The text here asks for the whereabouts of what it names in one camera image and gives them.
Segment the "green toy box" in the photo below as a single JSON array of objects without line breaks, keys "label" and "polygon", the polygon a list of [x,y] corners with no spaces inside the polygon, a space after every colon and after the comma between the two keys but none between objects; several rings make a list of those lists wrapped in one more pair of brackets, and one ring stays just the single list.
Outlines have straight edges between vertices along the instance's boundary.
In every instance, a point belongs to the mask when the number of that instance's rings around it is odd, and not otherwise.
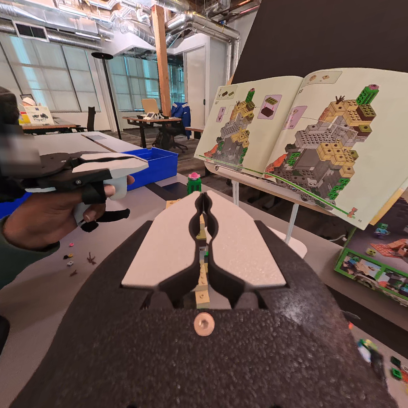
[{"label": "green toy box", "polygon": [[365,230],[348,237],[334,271],[408,306],[407,189]]}]

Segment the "silver ventilation duct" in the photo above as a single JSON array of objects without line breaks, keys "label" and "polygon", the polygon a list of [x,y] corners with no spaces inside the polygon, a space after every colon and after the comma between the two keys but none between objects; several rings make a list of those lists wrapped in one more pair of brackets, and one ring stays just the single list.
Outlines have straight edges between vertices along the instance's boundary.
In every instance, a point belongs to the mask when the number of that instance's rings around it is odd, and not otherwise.
[{"label": "silver ventilation duct", "polygon": [[152,46],[156,45],[154,32],[145,28],[140,22],[147,15],[147,20],[152,21],[152,16],[146,13],[154,6],[176,13],[165,23],[166,47],[171,47],[174,42],[187,30],[203,33],[221,42],[227,43],[226,80],[229,80],[237,67],[240,34],[237,30],[212,20],[208,14],[202,15],[190,10],[187,1],[113,1],[111,5],[120,5],[119,10],[111,9],[111,19],[115,30],[126,34],[132,33]]}]

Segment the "person's left forearm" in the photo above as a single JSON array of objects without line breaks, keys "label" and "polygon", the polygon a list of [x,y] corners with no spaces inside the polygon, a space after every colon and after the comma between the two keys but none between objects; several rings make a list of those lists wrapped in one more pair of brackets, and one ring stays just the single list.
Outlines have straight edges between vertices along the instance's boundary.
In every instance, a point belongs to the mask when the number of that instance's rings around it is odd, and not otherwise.
[{"label": "person's left forearm", "polygon": [[60,248],[60,242],[48,245],[41,251],[18,248],[9,243],[3,234],[4,224],[9,216],[3,217],[0,222],[0,288],[13,280],[29,265],[48,257]]}]

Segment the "wooden support post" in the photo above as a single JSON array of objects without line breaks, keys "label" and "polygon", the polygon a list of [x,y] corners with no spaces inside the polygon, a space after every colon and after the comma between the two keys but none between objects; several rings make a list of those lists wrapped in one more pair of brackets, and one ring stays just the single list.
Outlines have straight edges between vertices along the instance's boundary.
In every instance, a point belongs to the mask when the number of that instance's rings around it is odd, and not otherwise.
[{"label": "wooden support post", "polygon": [[160,87],[161,110],[164,116],[171,116],[171,99],[164,9],[158,5],[151,8],[154,36],[156,42],[157,71]]}]

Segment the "blue jacket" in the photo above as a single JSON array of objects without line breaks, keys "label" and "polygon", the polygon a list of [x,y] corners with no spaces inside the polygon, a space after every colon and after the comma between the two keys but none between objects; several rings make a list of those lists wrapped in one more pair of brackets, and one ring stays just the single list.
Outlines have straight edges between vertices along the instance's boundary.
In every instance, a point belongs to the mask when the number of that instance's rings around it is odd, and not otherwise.
[{"label": "blue jacket", "polygon": [[186,102],[174,102],[171,106],[171,117],[181,119],[180,124],[175,124],[173,127],[179,134],[185,135],[187,140],[191,138],[191,131],[186,130],[186,127],[191,126],[191,109]]}]

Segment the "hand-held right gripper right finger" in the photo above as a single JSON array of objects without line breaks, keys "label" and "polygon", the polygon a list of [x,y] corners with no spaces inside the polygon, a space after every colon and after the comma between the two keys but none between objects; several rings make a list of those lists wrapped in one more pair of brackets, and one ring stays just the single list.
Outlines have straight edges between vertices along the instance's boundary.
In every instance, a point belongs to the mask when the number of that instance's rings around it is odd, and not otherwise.
[{"label": "hand-held right gripper right finger", "polygon": [[211,287],[234,308],[243,293],[283,288],[286,280],[255,220],[213,191],[203,194]]}]

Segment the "brick instruction booklet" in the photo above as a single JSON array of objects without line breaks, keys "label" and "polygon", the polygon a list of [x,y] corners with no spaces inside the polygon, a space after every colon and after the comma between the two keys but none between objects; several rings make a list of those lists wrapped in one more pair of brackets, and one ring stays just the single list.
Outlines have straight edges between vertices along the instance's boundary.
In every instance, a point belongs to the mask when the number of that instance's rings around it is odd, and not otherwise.
[{"label": "brick instruction booklet", "polygon": [[195,158],[364,230],[407,182],[407,91],[367,68],[221,86]]}]

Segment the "grey desk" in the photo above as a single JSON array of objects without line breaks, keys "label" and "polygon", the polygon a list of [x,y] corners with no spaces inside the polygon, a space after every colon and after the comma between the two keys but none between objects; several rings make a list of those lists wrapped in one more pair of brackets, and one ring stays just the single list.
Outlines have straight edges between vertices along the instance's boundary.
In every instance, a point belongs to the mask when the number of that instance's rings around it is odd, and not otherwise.
[{"label": "grey desk", "polygon": [[[73,152],[80,150],[102,151],[83,136],[35,136],[40,154]],[[145,221],[153,220],[166,206],[166,201],[147,187],[127,193],[119,201],[108,200],[109,211],[130,208],[128,220],[102,224],[92,233],[76,229],[61,241],[54,253],[26,268],[8,286],[1,290],[1,315],[11,325],[8,339],[1,354],[1,407],[9,407],[41,363],[53,341],[55,333],[74,297],[86,279],[117,246],[124,242]],[[315,236],[299,227],[293,231],[289,246],[315,270],[324,283],[358,301],[373,312],[390,319],[401,329],[407,329],[407,312],[391,301],[375,300],[374,295],[363,295],[363,289],[345,289],[339,283],[333,265],[341,246]],[[63,256],[68,254],[69,243],[74,242],[74,265],[67,267]],[[96,265],[86,260],[88,252],[96,255]],[[69,274],[77,270],[77,275]]]}]

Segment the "toy brick model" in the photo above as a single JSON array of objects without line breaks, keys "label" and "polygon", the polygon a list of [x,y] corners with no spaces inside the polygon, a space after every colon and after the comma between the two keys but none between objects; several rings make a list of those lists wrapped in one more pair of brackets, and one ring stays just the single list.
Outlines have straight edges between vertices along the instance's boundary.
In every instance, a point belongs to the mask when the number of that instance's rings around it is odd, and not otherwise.
[{"label": "toy brick model", "polygon": [[[201,176],[193,172],[188,175],[187,194],[201,192]],[[200,215],[200,232],[196,236],[200,250],[200,276],[193,295],[186,295],[183,298],[184,308],[209,309],[210,295],[208,292],[208,245],[204,216]]]}]

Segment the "black backdrop board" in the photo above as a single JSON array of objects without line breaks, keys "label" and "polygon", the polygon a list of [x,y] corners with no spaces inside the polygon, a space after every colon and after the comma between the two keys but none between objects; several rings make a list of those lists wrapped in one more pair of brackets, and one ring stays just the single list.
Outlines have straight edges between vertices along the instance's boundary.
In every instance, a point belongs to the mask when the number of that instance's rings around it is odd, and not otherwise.
[{"label": "black backdrop board", "polygon": [[334,68],[407,72],[403,0],[262,1],[232,84]]}]

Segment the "white printed box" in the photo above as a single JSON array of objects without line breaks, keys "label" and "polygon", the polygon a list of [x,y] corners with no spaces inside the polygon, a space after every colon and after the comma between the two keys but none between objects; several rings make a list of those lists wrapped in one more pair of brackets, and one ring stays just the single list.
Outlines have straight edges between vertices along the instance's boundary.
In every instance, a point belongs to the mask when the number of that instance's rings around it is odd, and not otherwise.
[{"label": "white printed box", "polygon": [[25,112],[33,125],[54,125],[54,120],[47,106],[26,106]]}]

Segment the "person's left hand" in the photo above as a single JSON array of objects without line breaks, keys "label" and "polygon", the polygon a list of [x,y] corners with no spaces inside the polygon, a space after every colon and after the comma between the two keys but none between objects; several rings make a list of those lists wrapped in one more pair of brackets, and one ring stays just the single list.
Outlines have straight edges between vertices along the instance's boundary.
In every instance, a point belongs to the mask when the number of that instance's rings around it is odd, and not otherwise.
[{"label": "person's left hand", "polygon": [[84,190],[33,193],[4,222],[4,238],[29,251],[43,251],[57,243],[78,227],[74,210],[82,203]]}]

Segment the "black floor lamp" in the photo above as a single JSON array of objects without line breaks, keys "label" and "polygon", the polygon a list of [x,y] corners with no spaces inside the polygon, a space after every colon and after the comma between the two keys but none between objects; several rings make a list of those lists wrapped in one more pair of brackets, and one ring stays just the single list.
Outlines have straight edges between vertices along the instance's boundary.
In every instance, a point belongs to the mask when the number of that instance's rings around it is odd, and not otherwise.
[{"label": "black floor lamp", "polygon": [[106,61],[113,59],[113,56],[111,54],[107,54],[107,53],[103,53],[103,52],[93,52],[91,55],[95,59],[101,60],[101,62],[103,64],[106,84],[107,84],[108,91],[109,91],[110,102],[111,102],[111,105],[112,105],[112,110],[113,110],[113,115],[114,115],[114,120],[115,120],[115,125],[116,125],[116,130],[117,130],[117,133],[118,133],[119,140],[123,140],[122,135],[121,135],[119,121],[118,121],[118,116],[117,116],[117,113],[116,113],[115,101],[114,101],[113,92],[112,92],[112,88],[111,88],[111,84],[110,84],[107,64],[106,64]]}]

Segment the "black swivel chair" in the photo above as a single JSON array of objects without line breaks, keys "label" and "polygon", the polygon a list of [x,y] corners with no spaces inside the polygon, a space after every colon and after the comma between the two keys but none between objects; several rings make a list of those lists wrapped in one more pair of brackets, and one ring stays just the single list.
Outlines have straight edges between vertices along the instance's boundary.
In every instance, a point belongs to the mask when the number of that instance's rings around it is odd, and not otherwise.
[{"label": "black swivel chair", "polygon": [[170,150],[171,148],[178,148],[182,153],[188,150],[186,145],[176,142],[175,137],[178,135],[185,135],[185,130],[181,127],[163,126],[159,130],[156,141],[159,149]]}]

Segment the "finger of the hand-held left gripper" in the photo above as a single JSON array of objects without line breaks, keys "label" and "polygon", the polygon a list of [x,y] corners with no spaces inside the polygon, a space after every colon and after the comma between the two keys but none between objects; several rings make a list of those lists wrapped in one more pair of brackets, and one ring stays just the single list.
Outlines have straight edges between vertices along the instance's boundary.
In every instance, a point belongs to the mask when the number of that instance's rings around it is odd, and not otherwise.
[{"label": "finger of the hand-held left gripper", "polygon": [[114,160],[138,159],[138,157],[125,153],[102,152],[82,154],[79,159],[83,162],[109,162]]},{"label": "finger of the hand-held left gripper", "polygon": [[90,171],[108,171],[109,176],[104,179],[116,179],[131,175],[149,167],[149,163],[139,158],[116,159],[111,161],[95,161],[80,164],[72,170],[73,174]]}]

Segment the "pile of loose toy bricks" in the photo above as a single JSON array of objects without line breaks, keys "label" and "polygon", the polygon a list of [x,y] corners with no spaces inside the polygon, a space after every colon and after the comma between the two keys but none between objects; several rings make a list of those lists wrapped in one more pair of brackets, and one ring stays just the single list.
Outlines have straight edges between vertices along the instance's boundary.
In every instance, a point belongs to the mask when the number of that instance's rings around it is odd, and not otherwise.
[{"label": "pile of loose toy bricks", "polygon": [[[378,347],[368,339],[359,339],[357,342],[358,350],[363,359],[369,363],[371,369],[374,371],[376,377],[387,386],[385,375],[384,357],[378,351]],[[403,364],[400,359],[391,356],[391,376],[397,381],[408,383],[408,369],[407,365]]]}]

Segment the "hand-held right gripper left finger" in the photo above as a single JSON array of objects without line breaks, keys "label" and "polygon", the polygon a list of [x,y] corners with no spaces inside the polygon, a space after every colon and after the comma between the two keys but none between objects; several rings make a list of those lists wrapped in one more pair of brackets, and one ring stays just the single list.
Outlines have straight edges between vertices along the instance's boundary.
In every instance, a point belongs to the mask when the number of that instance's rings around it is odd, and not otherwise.
[{"label": "hand-held right gripper left finger", "polygon": [[166,293],[176,302],[200,277],[201,193],[193,192],[163,210],[151,223],[122,279],[124,288]]}]

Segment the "blue plastic bin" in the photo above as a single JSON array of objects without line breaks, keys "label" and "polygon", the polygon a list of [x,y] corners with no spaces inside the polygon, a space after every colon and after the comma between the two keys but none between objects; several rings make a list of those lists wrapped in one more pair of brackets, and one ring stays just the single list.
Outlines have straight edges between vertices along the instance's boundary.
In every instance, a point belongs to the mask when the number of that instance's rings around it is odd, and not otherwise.
[{"label": "blue plastic bin", "polygon": [[177,174],[178,153],[155,147],[130,150],[125,151],[125,153],[147,160],[149,164],[147,169],[131,174],[135,181],[127,186],[128,191],[176,176]]},{"label": "blue plastic bin", "polygon": [[26,192],[21,198],[15,199],[13,201],[1,202],[0,203],[0,218],[4,218],[12,214],[22,203],[24,203],[31,193]]}]

